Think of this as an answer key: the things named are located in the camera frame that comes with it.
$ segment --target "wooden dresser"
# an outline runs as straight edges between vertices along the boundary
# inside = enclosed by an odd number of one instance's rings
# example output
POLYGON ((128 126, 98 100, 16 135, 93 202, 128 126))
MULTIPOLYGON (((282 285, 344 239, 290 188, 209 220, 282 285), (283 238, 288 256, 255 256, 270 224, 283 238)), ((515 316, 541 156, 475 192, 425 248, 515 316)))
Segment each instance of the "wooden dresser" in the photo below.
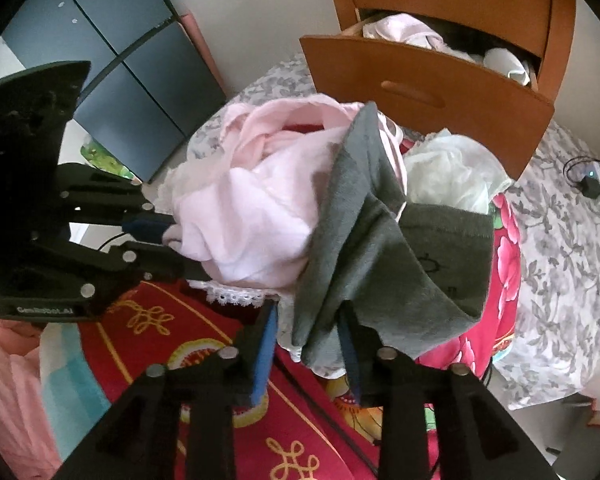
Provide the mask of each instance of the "wooden dresser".
POLYGON ((575 0, 333 0, 341 33, 305 36, 317 91, 368 101, 423 134, 449 128, 489 148, 520 176, 554 114, 575 19, 575 0), (433 50, 362 37, 376 11, 408 12, 478 30, 536 60, 523 87, 482 66, 433 50))

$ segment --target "pink blanket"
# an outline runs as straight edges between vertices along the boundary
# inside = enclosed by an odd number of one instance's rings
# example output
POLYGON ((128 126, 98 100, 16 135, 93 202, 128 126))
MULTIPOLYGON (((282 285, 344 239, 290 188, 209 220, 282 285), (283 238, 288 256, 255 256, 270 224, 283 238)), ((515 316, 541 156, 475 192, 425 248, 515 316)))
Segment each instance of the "pink blanket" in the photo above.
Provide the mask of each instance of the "pink blanket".
POLYGON ((20 480, 49 479, 60 459, 42 407, 40 330, 0 320, 0 454, 20 480))

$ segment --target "white plastic bag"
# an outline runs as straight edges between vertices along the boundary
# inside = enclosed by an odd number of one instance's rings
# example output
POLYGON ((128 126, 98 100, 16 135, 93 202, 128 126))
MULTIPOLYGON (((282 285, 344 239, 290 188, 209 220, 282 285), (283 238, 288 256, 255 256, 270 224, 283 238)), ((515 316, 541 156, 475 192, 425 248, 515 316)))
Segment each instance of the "white plastic bag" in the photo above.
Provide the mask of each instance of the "white plastic bag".
POLYGON ((416 143, 403 160, 411 203, 487 214, 493 197, 513 184, 500 161, 480 142, 446 128, 416 143))

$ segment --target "gray cloth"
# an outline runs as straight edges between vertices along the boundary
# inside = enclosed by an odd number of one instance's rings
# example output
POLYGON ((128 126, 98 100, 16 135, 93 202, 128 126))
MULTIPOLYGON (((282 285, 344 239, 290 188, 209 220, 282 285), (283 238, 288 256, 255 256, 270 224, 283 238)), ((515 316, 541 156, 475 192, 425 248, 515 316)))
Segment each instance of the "gray cloth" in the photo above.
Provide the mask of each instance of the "gray cloth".
POLYGON ((338 362, 338 308, 415 358, 480 320, 493 254, 490 216, 409 204, 378 131, 378 109, 356 116, 334 162, 295 301, 293 344, 308 366, 338 362))

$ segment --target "white lace trim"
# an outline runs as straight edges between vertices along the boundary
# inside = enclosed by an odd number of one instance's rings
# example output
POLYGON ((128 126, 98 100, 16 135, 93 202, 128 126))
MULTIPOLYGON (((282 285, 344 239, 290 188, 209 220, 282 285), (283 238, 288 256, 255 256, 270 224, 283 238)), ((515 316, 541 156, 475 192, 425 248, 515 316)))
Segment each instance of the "white lace trim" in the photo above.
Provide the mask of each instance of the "white lace trim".
POLYGON ((241 288, 223 285, 218 282, 197 282, 189 280, 192 288, 206 290, 206 300, 209 303, 217 301, 221 305, 234 304, 240 306, 262 306, 268 297, 278 297, 275 290, 260 290, 257 288, 241 288))
MULTIPOLYGON (((189 280, 189 286, 198 290, 206 290, 206 300, 209 303, 217 301, 221 305, 234 304, 240 306, 263 305, 267 298, 278 300, 278 333, 276 339, 291 359, 299 363, 302 347, 291 343, 291 335, 294 328, 294 295, 290 292, 282 292, 271 288, 242 288, 237 286, 223 285, 218 282, 198 282, 189 280)), ((325 379, 337 379, 345 373, 344 362, 341 358, 327 366, 315 366, 312 372, 325 379)))

